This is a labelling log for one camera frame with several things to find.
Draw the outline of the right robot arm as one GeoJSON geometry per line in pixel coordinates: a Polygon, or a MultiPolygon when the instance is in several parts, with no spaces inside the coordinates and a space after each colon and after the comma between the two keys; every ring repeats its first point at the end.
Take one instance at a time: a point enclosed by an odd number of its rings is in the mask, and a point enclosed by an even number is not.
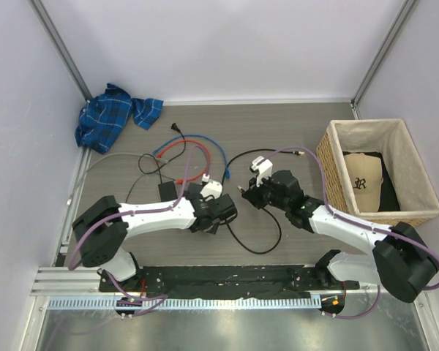
{"type": "Polygon", "coordinates": [[[410,224],[378,224],[344,214],[306,195],[289,170],[264,180],[251,178],[241,196],[257,209],[278,208],[294,227],[327,235],[360,251],[331,254],[315,272],[323,288],[331,289],[343,281],[365,282],[411,303],[439,272],[439,259],[410,224]]]}

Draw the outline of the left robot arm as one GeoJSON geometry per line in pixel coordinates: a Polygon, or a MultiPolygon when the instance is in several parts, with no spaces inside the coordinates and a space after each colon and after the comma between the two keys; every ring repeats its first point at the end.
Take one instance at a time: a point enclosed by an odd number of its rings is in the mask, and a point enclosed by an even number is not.
{"type": "Polygon", "coordinates": [[[230,195],[216,181],[190,184],[182,195],[161,203],[119,203],[104,196],[73,223],[76,238],[68,268],[100,268],[124,291],[140,286],[135,258],[122,248],[129,238],[161,230],[189,230],[215,234],[218,227],[237,217],[230,195]]]}

